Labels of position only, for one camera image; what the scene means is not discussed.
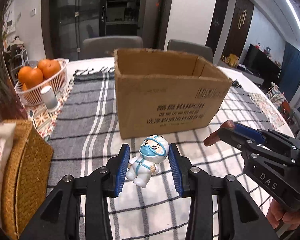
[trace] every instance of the metal bolt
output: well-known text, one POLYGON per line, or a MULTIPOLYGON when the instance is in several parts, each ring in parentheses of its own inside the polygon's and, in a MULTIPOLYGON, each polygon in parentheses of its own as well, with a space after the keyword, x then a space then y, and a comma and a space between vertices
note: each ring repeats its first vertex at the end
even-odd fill
POLYGON ((100 168, 98 169, 98 171, 99 171, 100 173, 106 173, 106 172, 108 171, 108 168, 105 167, 105 166, 102 166, 102 167, 100 167, 100 168))
POLYGON ((198 173, 198 172, 200 171, 200 169, 199 169, 198 167, 196 167, 196 166, 192 166, 192 167, 190 168, 190 170, 191 170, 193 173, 198 173))
POLYGON ((226 179, 229 180, 229 181, 235 181, 235 176, 231 175, 231 174, 228 174, 226 176, 226 179))
POLYGON ((63 181, 64 181, 64 182, 69 182, 69 181, 71 181, 71 180, 72 180, 71 175, 66 175, 66 176, 63 177, 63 181))

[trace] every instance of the white toy figurine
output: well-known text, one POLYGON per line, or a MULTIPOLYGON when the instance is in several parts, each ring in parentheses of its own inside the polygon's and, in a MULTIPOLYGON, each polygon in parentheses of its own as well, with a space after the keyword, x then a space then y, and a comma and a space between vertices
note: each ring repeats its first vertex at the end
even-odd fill
POLYGON ((147 137, 141 144, 139 153, 129 161, 126 178, 145 188, 152 174, 158 174, 157 164, 168 156, 169 144, 159 135, 147 137))

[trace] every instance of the door handle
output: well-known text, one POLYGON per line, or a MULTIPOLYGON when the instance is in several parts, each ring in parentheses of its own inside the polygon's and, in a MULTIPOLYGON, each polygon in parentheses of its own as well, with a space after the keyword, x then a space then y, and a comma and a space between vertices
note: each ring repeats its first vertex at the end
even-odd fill
POLYGON ((244 22, 246 20, 246 15, 247 15, 247 10, 244 10, 243 17, 242 17, 242 25, 244 24, 244 22))
POLYGON ((105 21, 105 6, 101 8, 101 22, 105 21))
POLYGON ((239 22, 238 22, 238 29, 240 29, 241 28, 241 19, 242 18, 242 14, 240 15, 240 18, 239 18, 239 22))

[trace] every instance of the wicker tissue box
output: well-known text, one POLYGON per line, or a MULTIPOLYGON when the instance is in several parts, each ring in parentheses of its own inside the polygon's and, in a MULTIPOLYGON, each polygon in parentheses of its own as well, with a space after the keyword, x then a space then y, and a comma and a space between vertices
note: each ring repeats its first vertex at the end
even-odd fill
POLYGON ((16 122, 13 148, 2 184, 2 229, 16 240, 45 200, 53 149, 31 121, 16 122))

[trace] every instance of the brown cardboard box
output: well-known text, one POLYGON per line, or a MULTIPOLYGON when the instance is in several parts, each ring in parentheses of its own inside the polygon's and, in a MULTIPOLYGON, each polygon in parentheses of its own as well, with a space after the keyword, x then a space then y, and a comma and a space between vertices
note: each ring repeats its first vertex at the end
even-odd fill
POLYGON ((232 80, 203 57, 152 49, 115 51, 122 139, 207 126, 232 80))

